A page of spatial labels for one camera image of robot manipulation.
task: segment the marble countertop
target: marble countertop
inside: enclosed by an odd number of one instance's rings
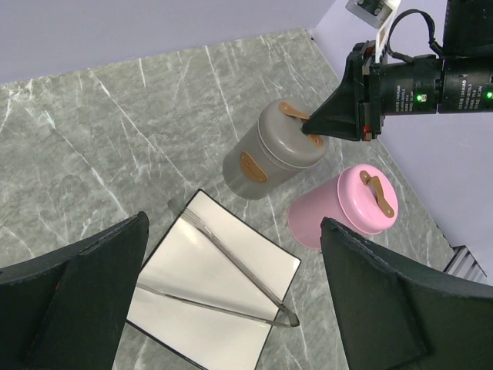
[[[280,97],[316,108],[337,77],[304,30],[265,35],[0,88],[0,267],[88,237],[135,214],[151,221],[147,255],[171,224],[171,198],[201,187],[302,259],[287,304],[301,326],[272,330],[257,370],[346,369],[320,253],[287,228],[295,197],[369,163],[395,186],[400,216],[373,239],[442,269],[452,252],[382,145],[329,139],[328,154],[269,197],[247,201],[223,181],[223,156]],[[127,325],[114,369],[194,367]]]

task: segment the gray lid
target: gray lid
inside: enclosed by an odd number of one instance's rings
[[[272,102],[260,116],[260,141],[273,156],[286,165],[311,167],[327,152],[327,145],[314,145],[313,141],[301,132],[301,119],[289,117],[280,111],[281,102],[289,103],[294,109],[307,115],[314,112],[305,104],[288,98]]]

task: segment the cable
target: cable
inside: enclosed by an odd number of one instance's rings
[[[434,30],[435,30],[434,20],[431,17],[431,15],[429,15],[427,12],[423,12],[423,11],[418,10],[418,9],[409,9],[405,12],[402,12],[394,20],[394,23],[392,23],[391,30],[390,30],[389,35],[388,35],[387,46],[386,46],[388,55],[390,55],[391,57],[393,57],[395,59],[402,60],[403,62],[406,62],[406,63],[412,63],[414,61],[414,58],[412,56],[409,56],[406,54],[401,54],[399,52],[395,52],[394,50],[392,50],[392,48],[391,48],[391,37],[392,37],[392,32],[394,32],[394,29],[397,26],[397,24],[403,18],[407,17],[408,15],[415,14],[415,13],[421,14],[423,16],[424,20],[426,21],[426,24],[428,26],[428,35],[429,35],[428,45],[430,46],[431,50],[433,50],[439,57],[441,57],[442,53],[443,53],[443,48],[437,43],[437,40],[434,37]]]

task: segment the gray canister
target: gray canister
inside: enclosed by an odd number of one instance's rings
[[[301,132],[302,119],[281,111],[281,106],[286,105],[306,117],[313,112],[292,99],[272,102],[257,124],[224,157],[224,180],[242,198],[265,197],[297,173],[317,164],[327,151],[320,136]]]

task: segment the wall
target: wall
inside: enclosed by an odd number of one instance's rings
[[[355,43],[376,30],[336,0],[314,29],[314,38],[339,76]],[[430,13],[442,39],[446,0],[403,0],[401,11]],[[428,31],[419,15],[399,23],[394,50],[428,54]],[[493,115],[388,117],[381,141],[452,245],[467,244],[493,284]]]
[[[0,83],[313,28],[333,0],[17,0],[0,4]]]

